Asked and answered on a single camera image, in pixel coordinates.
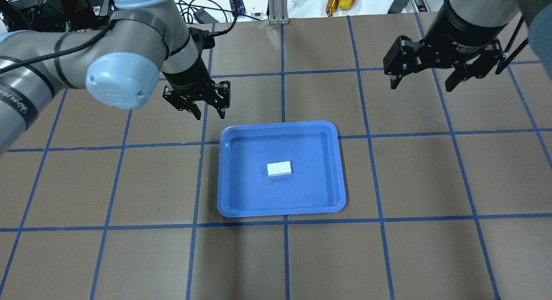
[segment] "plastic tray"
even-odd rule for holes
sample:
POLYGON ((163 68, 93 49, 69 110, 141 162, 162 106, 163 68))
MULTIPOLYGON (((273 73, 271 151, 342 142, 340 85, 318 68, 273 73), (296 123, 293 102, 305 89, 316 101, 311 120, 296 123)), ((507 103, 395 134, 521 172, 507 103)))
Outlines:
POLYGON ((329 121, 235 125, 220 137, 217 207, 225 217, 337 212, 345 206, 337 129, 329 121), (290 161, 292 173, 268 176, 290 161))

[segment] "wire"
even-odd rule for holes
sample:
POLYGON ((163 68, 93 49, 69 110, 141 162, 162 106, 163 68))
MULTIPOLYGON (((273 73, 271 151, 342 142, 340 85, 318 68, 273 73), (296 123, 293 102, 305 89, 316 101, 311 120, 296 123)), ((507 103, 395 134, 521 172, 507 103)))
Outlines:
MULTIPOLYGON (((191 0, 190 3, 188 4, 188 6, 191 5, 191 4, 193 4, 195 1, 197 1, 197 0, 191 0)), ((216 3, 216 2, 213 1, 213 0, 204 0, 204 1, 212 2, 212 3, 214 3, 217 7, 219 7, 219 10, 221 10, 221 11, 223 10, 223 8, 222 8, 218 3, 216 3)), ((223 12, 223 14, 224 14, 225 22, 228 22, 228 17, 226 16, 226 13, 223 12)))
POLYGON ((523 25, 523 17, 519 18, 519 22, 516 25, 516 29, 514 29, 514 32, 512 33, 512 37, 510 37, 510 41, 508 42, 508 45, 504 49, 504 52, 509 52, 510 48, 512 48, 512 45, 514 43, 514 40, 516 40, 517 34, 519 33, 519 30, 521 29, 521 25, 523 25))
POLYGON ((13 4, 12 0, 7 0, 8 3, 12 6, 12 8, 17 11, 17 13, 19 13, 19 15, 22 17, 22 19, 25 20, 25 23, 27 23, 27 26, 29 27, 29 29, 33 29, 33 27, 31 27, 31 24, 29 23, 29 21, 27 21, 26 17, 24 17, 21 12, 19 11, 19 9, 16 8, 16 6, 13 4))
MULTIPOLYGON (((179 2, 177 2, 177 5, 181 8, 181 9, 180 9, 181 14, 183 14, 183 13, 188 13, 188 12, 186 12, 186 10, 188 10, 188 8, 184 9, 184 11, 183 11, 181 5, 189 6, 190 9, 192 9, 192 10, 195 9, 195 11, 197 11, 198 8, 203 8, 203 9, 211 9, 211 10, 224 11, 224 12, 226 12, 226 13, 233 14, 232 11, 230 11, 230 10, 226 10, 226 9, 217 9, 217 8, 205 7, 205 6, 200 6, 200 5, 188 5, 188 4, 187 4, 186 2, 184 2, 184 1, 179 1, 179 2)), ((240 17, 246 17, 246 18, 249 18, 249 19, 257 20, 257 21, 262 21, 261 19, 257 19, 256 17, 252 17, 252 16, 249 16, 249 15, 240 15, 240 17)))
MULTIPOLYGON (((238 6, 238 1, 237 0, 232 0, 234 2, 234 6, 238 6)), ((209 33, 207 35, 209 36, 212 36, 212 37, 217 37, 217 36, 221 36, 221 35, 225 35, 225 34, 228 34, 229 31, 232 31, 232 29, 234 28, 234 26, 236 25, 236 21, 238 20, 238 17, 234 17, 234 21, 232 22, 232 24, 230 25, 230 27, 228 27, 227 29, 225 29, 224 31, 215 31, 214 33, 209 33)))
MULTIPOLYGON (((519 18, 519 22, 516 25, 516 29, 514 29, 514 32, 512 33, 512 37, 510 37, 510 41, 508 42, 508 45, 506 45, 506 48, 504 49, 504 53, 508 53, 510 49, 512 48, 512 45, 514 41, 516 40, 517 34, 519 33, 519 30, 521 29, 521 26, 523 25, 523 17, 519 18)), ((501 72, 504 71, 508 67, 508 65, 517 57, 517 55, 527 46, 529 43, 528 39, 525 39, 522 41, 522 43, 512 52, 511 55, 508 56, 507 59, 501 59, 499 61, 499 66, 496 68, 495 74, 500 75, 501 72)))
POLYGON ((36 58, 24 60, 22 62, 11 64, 9 66, 6 66, 5 68, 0 69, 0 74, 4 74, 5 72, 10 72, 11 70, 14 70, 14 69, 17 69, 17 68, 21 68, 21 67, 24 67, 24 66, 29 66, 31 64, 35 64, 35 63, 42 62, 42 61, 49 60, 49 59, 59 58, 60 56, 63 56, 63 55, 67 55, 67 54, 75 53, 77 51, 84 50, 84 49, 90 47, 91 45, 97 43, 100 39, 102 39, 102 37, 104 37, 107 34, 107 32, 110 29, 113 28, 115 23, 116 23, 115 21, 109 23, 108 27, 102 29, 102 31, 100 31, 98 34, 96 34, 96 36, 92 37, 91 39, 89 39, 89 41, 83 43, 82 45, 78 45, 76 47, 73 47, 73 48, 70 48, 70 49, 67 49, 67 50, 58 51, 58 52, 50 53, 50 54, 47 54, 47 55, 38 56, 36 58))
POLYGON ((512 52, 512 55, 508 57, 503 62, 499 63, 499 66, 496 68, 495 74, 500 75, 501 72, 503 72, 504 69, 508 67, 508 65, 517 57, 517 55, 525 48, 525 46, 529 43, 528 39, 526 38, 522 43, 512 52))

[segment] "white block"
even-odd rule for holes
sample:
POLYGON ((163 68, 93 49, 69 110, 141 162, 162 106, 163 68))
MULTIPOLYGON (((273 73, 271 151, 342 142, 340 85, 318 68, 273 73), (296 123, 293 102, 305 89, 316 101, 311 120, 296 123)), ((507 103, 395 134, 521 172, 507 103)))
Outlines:
POLYGON ((268 177, 289 175, 292 173, 292 164, 289 161, 267 164, 268 177))

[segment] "grid line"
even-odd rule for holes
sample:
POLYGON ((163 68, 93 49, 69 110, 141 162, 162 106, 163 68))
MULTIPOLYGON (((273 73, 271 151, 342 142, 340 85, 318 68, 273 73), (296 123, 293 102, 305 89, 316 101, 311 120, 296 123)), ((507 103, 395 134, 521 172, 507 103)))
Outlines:
MULTIPOLYGON (((552 218, 552 213, 519 213, 519 214, 486 214, 478 215, 479 219, 524 219, 524 218, 552 218)), ((464 216, 420 216, 420 217, 386 217, 385 222, 433 222, 433 221, 458 221, 473 220, 472 215, 464 216)), ((249 227, 255 225, 303 225, 303 224, 349 224, 349 223, 380 223, 378 217, 374 218, 343 218, 343 219, 302 219, 293 221, 250 221, 227 223, 182 223, 182 224, 146 224, 146 225, 109 225, 108 230, 146 230, 146 229, 188 229, 188 228, 232 228, 249 227)), ((102 225, 83 225, 71 227, 26 227, 22 232, 48 232, 48 231, 98 231, 103 230, 102 225)), ((14 232, 18 228, 0 228, 0 232, 14 232)))
MULTIPOLYGON (((552 128, 540 128, 540 132, 550 132, 552 128)), ((517 130, 496 130, 496 131, 455 131, 454 135, 480 135, 480 134, 505 134, 505 133, 534 133, 535 129, 517 129, 517 130)), ((387 133, 387 134, 373 134, 372 138, 392 138, 392 137, 424 137, 424 136, 440 136, 450 135, 449 131, 442 132, 423 132, 423 133, 387 133)), ((340 135, 338 139, 362 139, 367 138, 367 135, 340 135)), ((218 145, 218 141, 191 141, 189 143, 150 143, 150 144, 130 144, 125 145, 125 148, 140 148, 140 147, 178 147, 178 146, 201 146, 204 145, 218 145)), ((71 150, 113 150, 121 149, 122 146, 103 146, 103 147, 54 147, 49 148, 48 151, 71 151, 71 150)), ((8 153, 27 153, 27 152, 43 152, 44 148, 20 148, 10 149, 8 153)))
MULTIPOLYGON (((512 65, 524 65, 524 64, 541 64, 540 61, 522 61, 511 62, 512 65)), ((375 68, 349 68, 349 69, 322 69, 322 70, 299 70, 299 71, 280 71, 280 72, 253 72, 246 74, 226 74, 226 75, 211 75, 211 78, 242 78, 242 77, 260 77, 260 76, 278 76, 278 75, 302 75, 302 74, 327 74, 332 72, 370 72, 376 70, 383 70, 383 67, 375 68)), ((166 78, 159 78, 159 81, 165 81, 166 78)))
POLYGON ((107 237, 107 231, 109 227, 109 219, 111 218, 111 211, 113 209, 113 201, 115 200, 115 194, 117 191, 117 184, 119 182, 119 174, 121 172, 121 166, 122 166, 122 159, 125 155, 125 143, 126 143, 126 137, 129 133, 129 126, 130 126, 130 119, 132 117, 132 110, 128 112, 128 115, 126 116, 126 125, 125 125, 125 131, 122 135, 122 146, 121 151, 119 154, 119 162, 117 164, 117 169, 115 172, 115 178, 113 180, 113 188, 111 191, 111 197, 109 198, 109 204, 107 207, 107 213, 105 214, 105 223, 103 226, 103 232, 102 232, 102 240, 100 241, 100 248, 98 250, 98 258, 96 259, 96 265, 94 268, 94 276, 92 277, 92 286, 90 288, 90 300, 94 299, 94 294, 96 292, 96 283, 98 282, 98 274, 100 270, 100 264, 102 263, 102 256, 103 256, 103 249, 105 247, 105 239, 107 237))
POLYGON ((550 158, 550 154, 548 153, 548 149, 546 148, 546 144, 544 143, 543 136, 540 134, 539 127, 536 125, 535 118, 533 117, 533 114, 531 113, 531 110, 529 109, 529 105, 527 104, 527 101, 525 100, 525 97, 523 96, 523 92, 521 91, 521 88, 519 87, 519 84, 516 80, 516 76, 514 75, 512 68, 510 66, 508 68, 508 73, 510 74, 510 77, 512 78, 512 81, 514 83, 514 86, 516 87, 516 90, 518 92, 519 98, 521 99, 521 102, 523 103, 523 107, 525 108, 527 112, 527 116, 529 116, 529 119, 531 120, 531 125, 533 125, 533 132, 536 133, 536 137, 539 139, 540 146, 543 148, 544 155, 546 156, 546 160, 548 160, 548 165, 552 169, 552 159, 550 158))
POLYGON ((57 107, 56 117, 53 120, 52 129, 50 130, 50 135, 48 137, 48 141, 46 142, 46 150, 44 150, 44 153, 42 155, 42 159, 40 160, 40 165, 38 167, 38 170, 36 171, 35 180, 33 182, 33 188, 31 189, 31 192, 29 194, 29 200, 27 200, 27 204, 25 206, 25 210, 23 212, 23 216, 21 218, 21 222, 19 224, 19 228, 17 230, 16 239, 12 246, 12 251, 8 258, 8 263, 6 264, 6 269, 4 270, 4 275, 2 276, 2 282, 0 282, 0 296, 2 295, 2 291, 4 290, 4 285, 6 284, 6 279, 8 278, 9 269, 13 262, 13 257, 16 254, 17 245, 19 244, 19 237, 21 236, 21 232, 23 229, 23 226, 25 225, 25 220, 27 218, 27 214, 29 213, 29 208, 31 206, 31 202, 33 202, 33 196, 36 191, 36 186, 38 184, 38 180, 40 179, 40 174, 42 173, 42 168, 44 166, 44 161, 46 160, 46 156, 48 154, 48 148, 50 147, 50 144, 52 143, 53 133, 56 130, 57 121, 60 118, 61 108, 63 108, 63 102, 65 102, 65 97, 67 96, 67 89, 64 90, 63 96, 61 97, 60 105, 57 107))
MULTIPOLYGON (((420 29, 420 34, 422 34, 422 38, 425 38, 426 36, 425 36, 425 33, 422 29, 422 24, 420 23, 420 17, 418 17, 417 13, 414 13, 414 15, 416 16, 416 22, 418 23, 418 28, 420 29)), ((449 131, 450 131, 450 137, 451 137, 452 143, 454 145, 454 151, 456 152, 456 157, 458 159, 458 165, 460 167, 460 171, 461 171, 461 174, 462 174, 462 179, 464 180, 464 186, 466 188, 467 199, 469 201, 470 208, 471 208, 471 214, 473 215, 473 220, 475 222, 475 229, 477 230, 477 236, 479 237, 479 243, 481 245, 481 251, 483 252, 483 259, 485 259, 485 265, 487 266, 487 272, 489 273, 489 279, 491 280, 492 291, 495 295, 495 299, 500 300, 499 289, 496 286, 495 275, 492 271, 492 266, 491 266, 491 261, 489 259, 489 254, 487 253, 487 245, 485 245, 485 239, 483 238, 483 232, 481 231, 481 225, 479 224, 479 218, 477 217, 477 210, 475 209, 474 200, 473 200, 473 197, 471 195, 470 184, 467 181, 467 175, 466 175, 466 171, 465 171, 465 168, 464 168, 464 163, 462 161, 460 149, 458 147, 456 135, 454 133, 452 122, 450 121, 450 116, 449 116, 449 113, 448 113, 448 110, 447 110, 447 104, 445 103, 445 99, 444 99, 444 96, 443 96, 443 91, 441 90, 441 86, 439 84, 439 79, 437 78, 437 74, 435 72, 435 69, 431 69, 431 72, 433 74, 433 79, 435 80, 435 86, 437 88, 437 92, 439 93, 439 99, 441 101, 441 105, 443 106, 443 112, 444 112, 445 118, 447 120, 447 125, 448 125, 449 131)))
POLYGON ((364 119, 364 127, 366 129, 366 135, 367 135, 368 153, 370 156, 370 166, 372 170, 372 177, 374 180, 374 190, 375 190, 375 196, 376 196, 376 203, 378 206, 378 219, 381 226, 380 233, 381 233, 381 243, 383 246, 385 272, 387 274, 387 281, 389 285, 389 297, 391 300, 395 300, 395 292, 393 289, 393 278, 391 275, 391 265, 389 261, 389 251, 387 247, 387 236, 385 234, 385 219, 383 215, 383 209, 381 207, 381 197, 380 197, 379 184, 378 184, 378 173, 376 171, 376 165, 374 161, 374 148, 372 145, 370 125, 368 125, 368 119, 366 115, 366 105, 364 104, 364 90, 362 87, 361 69, 358 61, 357 45, 354 40, 353 25, 351 24, 351 17, 349 16, 347 16, 347 25, 349 26, 349 34, 351 35, 351 44, 353 45, 354 62, 357 70, 357 80, 358 80, 359 95, 361 99, 362 115, 364 119))
MULTIPOLYGON (((211 31, 215 31, 215 23, 211 27, 211 31)), ((213 66, 213 48, 209 50, 209 64, 207 64, 207 72, 211 74, 211 68, 213 66)), ((195 257, 195 237, 197 236, 197 223, 199 212, 199 196, 201 192, 201 173, 203 172, 203 154, 205 153, 205 131, 207 130, 207 112, 209 111, 209 104, 205 102, 203 107, 203 128, 201 129, 201 148, 199 150, 199 162, 198 162, 198 178, 195 186, 195 203, 194 203, 194 219, 191 226, 191 239, 190 239, 190 256, 188 258, 188 280, 186 282, 186 300, 191 296, 191 277, 194 271, 194 257, 195 257)))
MULTIPOLYGON (((416 15, 416 20, 418 21, 418 26, 420 27, 420 20, 418 18, 418 15, 416 15)), ((445 112, 445 115, 447 117, 447 123, 449 125, 450 131, 442 131, 442 132, 431 132, 431 133, 395 133, 395 134, 376 134, 371 135, 369 130, 369 125, 367 121, 367 112, 364 104, 364 93, 362 88, 362 82, 360 77, 360 72, 364 71, 378 71, 383 70, 383 68, 360 68, 359 67, 359 61, 358 61, 358 54, 357 49, 355 46, 355 40, 354 40, 354 34, 353 34, 353 28, 351 25, 350 17, 347 16, 347 22, 349 26, 349 33, 351 35, 351 42, 353 45, 353 51, 355 56, 355 68, 354 69, 335 69, 335 70, 311 70, 311 71, 299 71, 299 72, 286 72, 284 69, 284 27, 283 25, 280 25, 280 42, 281 42, 281 70, 280 72, 268 72, 268 73, 258 73, 258 74, 236 74, 236 75, 216 75, 211 76, 212 78, 241 78, 241 77, 250 77, 250 76, 272 76, 272 75, 280 75, 282 80, 282 122, 285 122, 285 76, 286 75, 297 75, 297 74, 322 74, 322 73, 332 73, 332 72, 356 72, 357 73, 357 79, 358 79, 358 85, 359 85, 359 93, 361 98, 361 107, 363 110, 363 116, 364 116, 364 123, 365 123, 365 129, 367 131, 367 135, 343 135, 340 136, 339 139, 362 139, 366 138, 368 145, 369 145, 369 155, 370 155, 370 162, 373 172, 373 180, 375 184, 375 190, 376 190, 376 202, 378 204, 378 218, 357 218, 357 219, 306 219, 306 220, 298 220, 298 221, 289 221, 288 216, 285 215, 284 219, 282 221, 255 221, 255 222, 234 222, 234 223, 197 223, 197 216, 198 216, 198 207, 199 207, 199 194, 200 194, 200 188, 201 188, 201 172, 203 167, 203 157, 204 157, 204 147, 205 145, 215 145, 218 144, 218 141, 205 141, 205 131, 207 127, 207 110, 208 105, 205 104, 204 108, 204 121, 203 121, 203 131, 201 136, 201 141, 199 142, 190 142, 190 143, 159 143, 159 144, 130 144, 126 145, 126 136, 128 133, 128 128, 130 124, 130 119, 132 116, 132 111, 129 111, 127 121, 126 121, 126 127, 124 132, 124 137, 122 141, 122 145, 120 146, 107 146, 107 147, 73 147, 73 148, 63 148, 63 147, 57 147, 57 148, 50 148, 51 139, 53 137, 53 133, 55 131, 57 121, 59 119, 59 115, 61 113, 61 109, 63 107, 63 102, 65 101, 65 97, 67 94, 67 89, 63 93, 63 97, 61 99, 60 105, 57 110, 57 114, 55 117, 55 121, 53 122, 53 127, 50 132, 49 139, 47 141, 47 145, 45 148, 27 148, 27 149, 10 149, 7 152, 17 153, 17 152, 43 152, 43 158, 41 160, 39 170, 37 171, 35 181, 33 184, 33 189, 30 193, 28 203, 26 205, 22 221, 20 223, 19 228, 0 228, 0 232, 14 232, 17 231, 16 239, 14 242, 14 245, 12 247, 12 252, 10 254, 8 263, 6 265, 6 270, 4 271, 4 275, 2 278, 2 283, 0 284, 0 295, 2 294, 2 290, 4 288, 4 284, 6 282, 6 278, 9 272, 9 267, 12 263, 14 254, 16 252, 16 247, 19 241, 19 237, 22 232, 28 232, 28 231, 99 231, 103 230, 102 234, 102 241, 100 242, 100 249, 98 252, 98 259, 95 267, 94 277, 93 277, 93 284, 91 288, 91 294, 90 299, 92 300, 94 298, 94 292, 95 292, 95 285, 97 282, 97 277, 99 273, 99 266, 101 263, 102 253, 103 253, 103 247, 105 245, 105 238, 108 230, 134 230, 134 229, 167 229, 167 228, 192 228, 192 236, 191 236, 191 252, 190 252, 190 258, 189 258, 189 269, 188 269, 188 284, 187 284, 187 292, 186 292, 186 299, 189 299, 190 293, 191 293, 191 278, 193 274, 193 261, 194 261, 194 250, 195 250, 195 234, 197 228, 226 228, 226 227, 244 227, 244 226, 251 226, 251 225, 283 225, 284 226, 284 258, 285 258, 285 288, 286 288, 286 299, 290 299, 290 288, 289 288, 289 238, 288 238, 288 225, 290 224, 334 224, 334 223, 380 223, 381 225, 381 236, 382 236, 382 242, 384 247, 384 259, 385 259, 385 265, 386 265, 386 272, 388 275, 388 284, 390 288, 390 297, 394 299, 394 291, 392 287, 392 276, 391 276, 391 270, 389 265, 389 254, 387 251, 387 244, 386 244, 386 236, 385 236, 385 222, 429 222, 429 221, 457 221, 457 220, 475 220, 476 226, 477 226, 477 232, 479 235, 479 239, 482 245, 483 249, 483 255, 485 257, 485 262, 487 265, 487 270, 489 271, 489 276, 491 278, 491 284, 493 285, 493 291, 495 292, 495 298, 499 299, 498 290, 496 288, 496 283, 494 281, 493 275, 492 275, 492 269, 489 262, 489 258, 487 256, 487 252, 485 249, 485 243, 483 241, 483 234, 481 233, 481 228, 479 226, 479 219, 516 219, 516 218, 550 218, 552 217, 552 213, 525 213, 525 214, 491 214, 491 215, 477 215, 475 211, 475 206, 473 204, 473 199, 471 198, 471 192, 469 191, 469 185, 467 182, 467 176, 465 174, 465 170, 463 167, 463 163, 461 161, 460 152, 458 149, 458 145, 455 139, 455 135, 472 135, 472 134, 501 134, 501 133, 536 133, 538 135, 538 138, 540 140, 540 143, 543 147, 544 153, 548 159, 548 163, 550 164, 550 167, 552 168, 552 160, 550 159, 550 154, 548 153, 546 149, 546 145, 544 144, 544 141, 542 139, 542 136, 540 135, 541 131, 552 131, 552 128, 544 128, 544 129, 538 129, 536 122, 533 119, 532 114, 530 113, 530 109, 527 106, 527 103, 523 97, 522 91, 519 88, 517 81, 515 79, 515 76, 511 70, 510 67, 508 67, 509 73, 511 75, 511 78, 516 86, 516 89, 518 90, 518 94, 524 104, 524 107, 526 108, 526 111, 528 115, 530 116, 531 122, 533 124, 534 129, 518 129, 518 130, 501 130, 501 131, 453 131, 452 124, 450 122, 450 118, 448 116, 448 111, 445 105, 444 97, 442 94, 442 91, 440 90, 438 79, 436 78, 436 73, 433 70, 433 76, 434 80, 436 82, 438 91, 439 91, 439 97, 442 102, 443 110, 445 112), (375 168, 375 162, 374 162, 374 154, 373 154, 373 147, 371 139, 373 138, 384 138, 384 137, 424 137, 424 136, 434 136, 434 135, 450 135, 453 139, 453 144, 455 147, 455 151, 457 153, 457 158, 459 160, 459 165, 461 166, 461 172, 463 175, 464 183, 468 192, 468 198, 470 201, 470 205, 472 207, 472 216, 438 216, 438 217, 390 217, 385 218, 383 216, 383 209, 381 206, 381 199, 379 194, 379 186, 378 186, 378 179, 376 174, 376 168, 375 168), (122 166, 122 159, 124 155, 125 148, 132 148, 132 147, 173 147, 173 146, 191 146, 191 145, 199 145, 201 146, 201 156, 199 159, 199 165, 198 165, 198 179, 197 179, 197 190, 196 190, 196 198, 195 198, 195 206, 194 206, 194 220, 191 224, 158 224, 158 225, 109 225, 109 218, 113 206, 113 200, 114 196, 116 194, 116 186, 118 182, 118 176, 120 172, 120 168, 122 166), (103 226, 76 226, 76 227, 23 227, 24 222, 26 219, 26 215, 28 214, 28 210, 30 208, 30 204, 36 189, 36 185, 38 183, 38 180, 40 178, 41 170, 44 165, 44 161, 46 159, 47 153, 49 151, 71 151, 71 150, 117 150, 119 149, 121 151, 119 156, 119 164, 116 171, 116 177, 114 179, 114 184, 112 188, 112 196, 109 202, 108 206, 108 212, 106 215, 105 224, 103 226)), ((420 27, 420 32, 422 33, 422 36, 424 36, 424 33, 420 27)), ((211 72, 211 64, 213 59, 213 49, 209 52, 209 73, 211 72)), ((527 62, 512 62, 512 65, 523 65, 523 64, 540 64, 540 61, 527 61, 527 62)))
MULTIPOLYGON (((282 74, 282 122, 285 122, 285 44, 284 44, 284 24, 280 24, 280 72, 282 74)), ((285 300, 291 299, 289 283, 289 234, 288 234, 288 215, 282 219, 284 224, 284 281, 285 281, 285 300)))

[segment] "yellow screwdriver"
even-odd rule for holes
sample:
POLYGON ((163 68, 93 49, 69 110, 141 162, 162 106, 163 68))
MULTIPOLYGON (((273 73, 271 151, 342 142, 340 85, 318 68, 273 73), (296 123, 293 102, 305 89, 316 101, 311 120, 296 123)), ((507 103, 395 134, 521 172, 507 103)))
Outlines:
POLYGON ((331 17, 333 13, 337 10, 337 5, 339 4, 339 0, 328 0, 328 5, 326 5, 326 15, 331 17))

